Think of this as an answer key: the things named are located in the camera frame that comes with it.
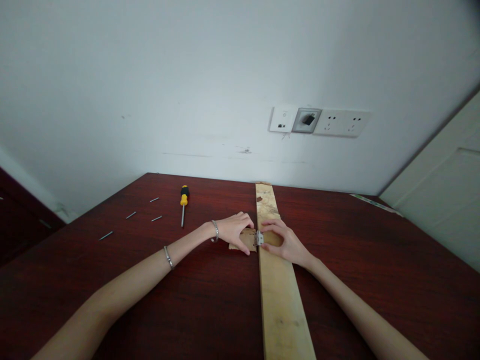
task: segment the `yellow screwdriver handle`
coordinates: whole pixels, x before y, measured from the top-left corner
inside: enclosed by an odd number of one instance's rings
[[[189,187],[187,185],[183,185],[181,187],[180,194],[181,194],[180,205],[181,206],[187,205],[189,203],[189,195],[190,195]]]

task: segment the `left hand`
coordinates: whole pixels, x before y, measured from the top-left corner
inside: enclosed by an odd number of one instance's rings
[[[240,233],[246,227],[254,228],[254,223],[247,213],[240,211],[238,214],[217,220],[218,237],[226,243],[235,245],[245,254],[250,255],[248,247],[240,240]]]

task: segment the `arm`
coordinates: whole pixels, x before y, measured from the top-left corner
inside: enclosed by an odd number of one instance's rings
[[[219,237],[250,255],[240,232],[254,227],[248,214],[239,212],[218,220]],[[205,240],[215,237],[213,223],[206,222],[168,246],[174,266]],[[43,346],[33,359],[91,359],[110,327],[150,292],[171,271],[162,249],[131,267],[97,290]]]
[[[427,357],[368,306],[348,286],[314,257],[281,220],[267,220],[262,231],[273,231],[283,237],[281,246],[264,243],[262,248],[307,269],[330,293],[348,316],[378,359],[427,359]]]

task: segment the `screwdriver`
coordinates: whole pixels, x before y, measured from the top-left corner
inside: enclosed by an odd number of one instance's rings
[[[181,187],[181,200],[180,200],[180,205],[183,206],[183,209],[181,211],[181,227],[184,227],[184,218],[185,218],[185,205],[189,203],[189,196],[190,196],[190,191],[189,187],[187,185],[183,185]]]

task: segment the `wall switch plate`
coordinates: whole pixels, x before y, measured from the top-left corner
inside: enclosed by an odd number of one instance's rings
[[[291,105],[275,106],[271,113],[270,126],[268,128],[271,132],[289,133],[292,131],[294,124],[294,116],[297,113],[297,108]]]
[[[313,134],[356,138],[371,117],[369,111],[324,109]]]
[[[320,118],[322,110],[316,108],[301,107],[296,113],[295,121],[293,122],[292,133],[307,133],[314,132],[315,126]]]

